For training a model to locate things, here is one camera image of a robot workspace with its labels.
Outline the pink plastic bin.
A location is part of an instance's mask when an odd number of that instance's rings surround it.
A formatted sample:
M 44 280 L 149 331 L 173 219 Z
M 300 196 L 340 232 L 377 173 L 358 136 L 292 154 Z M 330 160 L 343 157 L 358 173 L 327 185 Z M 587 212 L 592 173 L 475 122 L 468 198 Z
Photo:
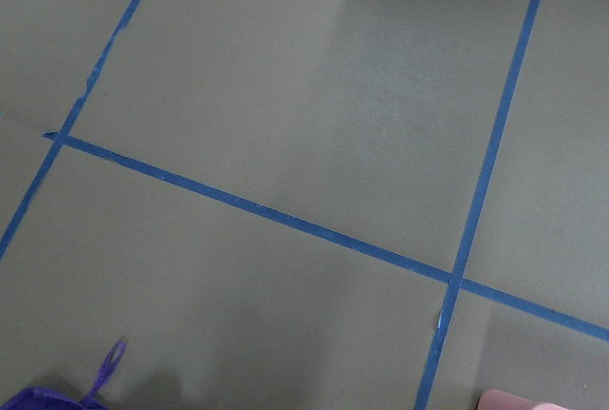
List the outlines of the pink plastic bin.
M 497 389 L 484 391 L 477 410 L 566 410 L 564 407 L 545 401 L 528 400 Z

